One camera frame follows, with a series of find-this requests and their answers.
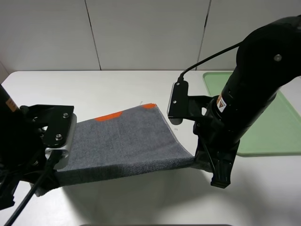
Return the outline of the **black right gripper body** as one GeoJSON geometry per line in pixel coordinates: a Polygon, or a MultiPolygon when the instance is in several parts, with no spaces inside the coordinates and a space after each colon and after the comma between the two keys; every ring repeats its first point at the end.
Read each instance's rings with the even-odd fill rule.
{"type": "Polygon", "coordinates": [[[217,108],[217,97],[190,96],[188,112],[195,121],[193,133],[198,136],[196,160],[208,162],[213,172],[231,171],[239,139],[217,108]]]}

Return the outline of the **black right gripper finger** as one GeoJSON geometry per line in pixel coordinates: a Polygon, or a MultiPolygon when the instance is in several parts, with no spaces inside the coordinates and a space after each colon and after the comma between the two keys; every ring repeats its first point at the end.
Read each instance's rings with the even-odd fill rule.
{"type": "Polygon", "coordinates": [[[227,158],[211,159],[210,166],[213,173],[210,183],[211,186],[224,189],[231,184],[230,176],[233,167],[233,160],[227,158]]]}

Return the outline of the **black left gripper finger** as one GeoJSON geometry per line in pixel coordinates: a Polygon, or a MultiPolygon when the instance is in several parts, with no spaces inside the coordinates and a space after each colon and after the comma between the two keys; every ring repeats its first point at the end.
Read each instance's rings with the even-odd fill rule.
{"type": "Polygon", "coordinates": [[[6,175],[0,180],[0,209],[12,207],[14,202],[14,193],[18,186],[17,176],[6,175]]]}

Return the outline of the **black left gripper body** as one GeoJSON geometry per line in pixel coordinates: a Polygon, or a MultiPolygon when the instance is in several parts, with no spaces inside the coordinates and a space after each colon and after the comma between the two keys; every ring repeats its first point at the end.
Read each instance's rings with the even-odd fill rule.
{"type": "Polygon", "coordinates": [[[70,105],[0,106],[0,179],[17,176],[19,181],[35,184],[46,171],[39,188],[57,188],[54,166],[60,152],[45,157],[47,147],[61,143],[71,123],[70,105]]]}

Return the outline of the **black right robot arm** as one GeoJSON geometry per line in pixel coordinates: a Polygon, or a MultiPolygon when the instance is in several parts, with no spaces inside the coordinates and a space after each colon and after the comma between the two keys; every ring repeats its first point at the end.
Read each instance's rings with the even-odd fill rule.
{"type": "Polygon", "coordinates": [[[209,102],[193,128],[196,161],[205,161],[211,185],[226,188],[241,137],[275,99],[278,90],[301,74],[301,18],[274,21],[239,45],[236,68],[221,93],[209,102]]]}

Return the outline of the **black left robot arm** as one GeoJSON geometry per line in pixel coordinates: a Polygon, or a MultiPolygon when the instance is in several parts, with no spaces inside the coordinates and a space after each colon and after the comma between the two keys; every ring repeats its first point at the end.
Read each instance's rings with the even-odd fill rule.
{"type": "Polygon", "coordinates": [[[0,89],[0,208],[12,207],[20,181],[36,183],[47,160],[59,153],[57,163],[40,188],[58,187],[56,170],[67,166],[75,126],[74,107],[32,105],[18,107],[4,88],[0,89]]]}

